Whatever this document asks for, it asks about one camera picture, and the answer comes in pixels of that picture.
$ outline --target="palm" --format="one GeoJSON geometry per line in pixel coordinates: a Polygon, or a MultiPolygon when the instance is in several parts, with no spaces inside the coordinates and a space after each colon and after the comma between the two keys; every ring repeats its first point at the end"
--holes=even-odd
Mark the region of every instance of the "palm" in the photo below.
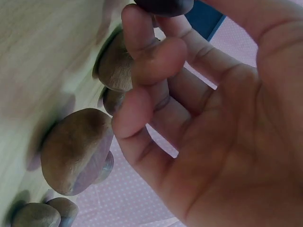
{"type": "Polygon", "coordinates": [[[134,89],[112,126],[129,163],[189,227],[300,226],[302,9],[283,0],[266,0],[270,9],[233,1],[209,0],[247,26],[259,45],[258,69],[214,49],[184,17],[157,17],[169,37],[159,44],[148,14],[124,10],[134,89]],[[249,6],[258,16],[278,16],[256,24],[245,18],[249,6]],[[184,69],[185,60],[217,90],[184,69]],[[176,159],[155,144],[146,123],[177,148],[176,159]]]}
{"type": "Polygon", "coordinates": [[[167,204],[184,194],[192,196],[186,206],[172,204],[182,209],[175,212],[188,226],[197,226],[198,220],[208,227],[254,227],[266,221],[277,227],[287,226],[288,218],[300,226],[303,195],[292,174],[285,135],[264,106],[271,98],[251,70],[238,70],[241,74],[231,72],[188,127],[182,144],[186,152],[180,151],[171,170],[172,178],[180,170],[187,175],[175,183],[175,193],[166,195],[167,204]],[[231,86],[237,89],[230,92],[231,86]],[[194,187],[179,191],[193,181],[194,187]],[[275,221],[276,216],[282,221],[275,221]]]}

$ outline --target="blue object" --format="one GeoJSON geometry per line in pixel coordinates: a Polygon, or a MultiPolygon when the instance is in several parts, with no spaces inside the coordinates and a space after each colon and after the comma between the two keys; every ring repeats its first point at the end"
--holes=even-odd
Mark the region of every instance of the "blue object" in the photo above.
{"type": "Polygon", "coordinates": [[[192,10],[185,16],[191,26],[208,41],[212,39],[226,17],[214,8],[196,0],[192,10]]]}

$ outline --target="brown stone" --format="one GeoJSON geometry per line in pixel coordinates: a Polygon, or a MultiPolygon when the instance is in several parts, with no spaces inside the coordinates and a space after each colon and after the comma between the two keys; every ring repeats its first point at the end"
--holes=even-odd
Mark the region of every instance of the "brown stone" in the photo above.
{"type": "Polygon", "coordinates": [[[118,33],[101,55],[98,64],[98,78],[109,89],[125,92],[132,88],[131,65],[123,31],[118,33]]]}
{"type": "Polygon", "coordinates": [[[58,227],[59,212],[43,203],[29,203],[13,217],[11,227],[58,227]]]}
{"type": "Polygon", "coordinates": [[[62,195],[77,195],[99,176],[113,139],[111,118],[100,110],[77,111],[60,121],[45,139],[43,175],[62,195]]]}
{"type": "Polygon", "coordinates": [[[47,202],[48,205],[59,211],[61,222],[59,227],[71,227],[78,215],[78,206],[67,198],[55,198],[47,202]]]}

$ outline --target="wooden table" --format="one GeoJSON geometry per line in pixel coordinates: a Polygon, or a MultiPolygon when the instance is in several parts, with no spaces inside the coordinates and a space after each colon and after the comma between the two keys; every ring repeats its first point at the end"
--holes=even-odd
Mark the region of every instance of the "wooden table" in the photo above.
{"type": "Polygon", "coordinates": [[[51,193],[39,145],[56,119],[97,108],[103,85],[93,66],[127,3],[0,0],[0,226],[51,193]]]}

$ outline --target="wood grain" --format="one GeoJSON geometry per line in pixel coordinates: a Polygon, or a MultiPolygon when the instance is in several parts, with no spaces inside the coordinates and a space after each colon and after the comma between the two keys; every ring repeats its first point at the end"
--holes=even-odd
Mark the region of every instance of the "wood grain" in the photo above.
{"type": "Polygon", "coordinates": [[[127,3],[0,0],[0,226],[50,189],[38,151],[52,123],[97,107],[92,68],[127,3]]]}

